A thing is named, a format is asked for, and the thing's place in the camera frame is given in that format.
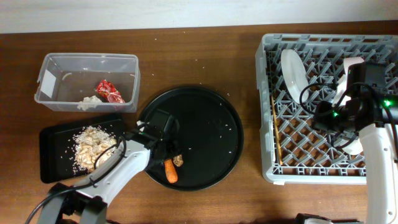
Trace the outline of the brown food scrap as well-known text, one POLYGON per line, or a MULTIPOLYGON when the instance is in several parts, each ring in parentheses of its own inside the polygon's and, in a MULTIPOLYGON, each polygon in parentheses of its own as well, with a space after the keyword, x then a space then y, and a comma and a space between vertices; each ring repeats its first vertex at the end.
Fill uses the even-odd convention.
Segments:
POLYGON ((183 165, 183 157, 182 155, 177 155, 173 158, 173 164, 177 167, 181 167, 183 165))

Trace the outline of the orange carrot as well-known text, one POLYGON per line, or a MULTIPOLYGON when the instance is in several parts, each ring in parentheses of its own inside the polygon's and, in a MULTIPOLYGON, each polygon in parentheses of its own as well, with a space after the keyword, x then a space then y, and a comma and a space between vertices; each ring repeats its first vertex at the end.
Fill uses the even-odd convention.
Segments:
POLYGON ((169 183, 173 184, 178 181, 177 171, 171 159, 164 161, 165 175, 169 183))

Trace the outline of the cream paper cup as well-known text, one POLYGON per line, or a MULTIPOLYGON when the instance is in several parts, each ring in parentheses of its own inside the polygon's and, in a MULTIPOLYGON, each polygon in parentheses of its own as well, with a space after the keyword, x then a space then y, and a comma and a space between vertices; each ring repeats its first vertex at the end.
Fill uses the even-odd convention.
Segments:
POLYGON ((363 147, 362 144, 360 143, 360 140, 357 138, 348 146, 343 147, 342 150, 347 154, 355 156, 363 152, 363 147))

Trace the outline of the round black tray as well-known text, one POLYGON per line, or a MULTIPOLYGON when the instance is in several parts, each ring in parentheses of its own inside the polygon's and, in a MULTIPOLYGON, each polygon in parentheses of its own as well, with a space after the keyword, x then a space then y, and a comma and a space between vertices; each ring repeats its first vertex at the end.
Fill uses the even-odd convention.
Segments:
POLYGON ((181 86, 154 98, 141 112, 145 121, 157 110, 171 114, 180 125, 178 146, 183 164, 178 181, 171 184, 163 165, 147 169, 159 184, 180 191, 206 189, 223 180, 235 167, 243 151, 244 132, 234 107, 214 91, 181 86))

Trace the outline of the wooden chopstick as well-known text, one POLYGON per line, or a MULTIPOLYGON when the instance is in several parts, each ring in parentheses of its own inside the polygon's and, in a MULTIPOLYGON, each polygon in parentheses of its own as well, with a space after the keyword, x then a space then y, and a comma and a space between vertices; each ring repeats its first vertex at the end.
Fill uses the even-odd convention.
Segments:
POLYGON ((283 165, 283 160, 282 160, 282 149, 280 147, 280 138, 279 138, 279 130, 277 126, 277 116, 275 112, 275 103, 274 103, 274 98, 273 96, 271 97, 271 106, 272 106, 272 115, 273 115, 273 120, 274 120, 274 133, 275 133, 275 140, 276 140, 276 146, 277 146, 277 158, 279 165, 283 165))

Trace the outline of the grey plate with food scraps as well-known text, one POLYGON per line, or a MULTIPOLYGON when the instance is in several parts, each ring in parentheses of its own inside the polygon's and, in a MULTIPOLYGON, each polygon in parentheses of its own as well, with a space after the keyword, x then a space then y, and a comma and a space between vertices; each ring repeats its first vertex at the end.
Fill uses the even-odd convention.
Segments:
POLYGON ((291 49, 284 49, 281 53, 282 75, 289 94, 296 103, 305 102, 308 99, 309 85, 306 70, 298 53, 291 49))

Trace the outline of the pink bowl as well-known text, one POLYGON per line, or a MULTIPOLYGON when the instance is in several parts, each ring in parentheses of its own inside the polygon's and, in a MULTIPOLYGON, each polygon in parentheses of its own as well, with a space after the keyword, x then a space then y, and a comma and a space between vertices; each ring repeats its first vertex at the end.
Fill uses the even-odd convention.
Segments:
POLYGON ((344 66, 344 71, 345 75, 348 75, 349 72, 349 67, 354 64, 358 63, 363 63, 364 59, 361 57, 350 57, 350 58, 344 58, 343 59, 343 66, 344 66))

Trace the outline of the pile of rice and shells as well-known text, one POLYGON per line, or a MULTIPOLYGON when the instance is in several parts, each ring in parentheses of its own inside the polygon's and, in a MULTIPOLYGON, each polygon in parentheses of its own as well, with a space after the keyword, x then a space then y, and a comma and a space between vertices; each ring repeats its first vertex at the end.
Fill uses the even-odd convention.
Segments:
POLYGON ((65 158, 72 162, 72 174, 77 176, 79 173, 93 172, 95 167, 108 160, 116 150, 115 147, 101 154, 115 145, 117 140, 114 133, 108 133, 101 126, 87 126, 74 134, 67 143, 72 143, 72 146, 67 146, 65 153, 70 152, 71 155, 65 158))

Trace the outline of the red snack wrapper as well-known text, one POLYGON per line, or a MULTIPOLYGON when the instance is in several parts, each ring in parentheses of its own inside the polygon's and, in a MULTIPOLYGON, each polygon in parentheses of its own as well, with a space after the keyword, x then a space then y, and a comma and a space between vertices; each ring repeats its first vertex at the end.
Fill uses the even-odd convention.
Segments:
POLYGON ((109 81, 103 79, 96 87, 96 91, 100 96, 105 98, 108 103, 125 103, 120 92, 109 81))

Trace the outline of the white tissue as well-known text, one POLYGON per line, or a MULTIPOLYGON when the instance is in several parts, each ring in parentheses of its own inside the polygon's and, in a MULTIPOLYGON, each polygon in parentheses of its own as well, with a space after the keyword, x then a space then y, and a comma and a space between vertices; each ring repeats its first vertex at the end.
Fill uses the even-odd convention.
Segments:
POLYGON ((82 101, 79 102, 77 108, 79 110, 86 111, 90 108, 96 108, 102 101, 95 95, 90 97, 84 97, 82 101))

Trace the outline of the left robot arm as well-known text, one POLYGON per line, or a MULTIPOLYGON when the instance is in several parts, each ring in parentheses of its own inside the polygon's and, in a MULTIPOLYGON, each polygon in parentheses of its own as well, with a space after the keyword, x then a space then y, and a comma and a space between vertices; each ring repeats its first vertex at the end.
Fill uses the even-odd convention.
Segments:
POLYGON ((39 223, 63 223, 64 215, 80 216, 80 223, 107 223, 108 206, 138 173, 181 153, 179 121, 156 110, 135 129, 119 137, 114 154, 73 186, 54 185, 29 215, 39 213, 39 223))

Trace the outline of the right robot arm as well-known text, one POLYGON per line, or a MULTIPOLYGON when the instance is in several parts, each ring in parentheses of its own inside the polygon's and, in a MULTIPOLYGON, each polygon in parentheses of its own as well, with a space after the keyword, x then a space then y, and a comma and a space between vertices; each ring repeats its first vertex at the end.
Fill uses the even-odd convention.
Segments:
POLYGON ((350 65, 346 89, 335 103, 321 101, 312 128, 359 139, 366 162, 367 223, 397 223, 397 95, 389 93, 385 66, 350 65))

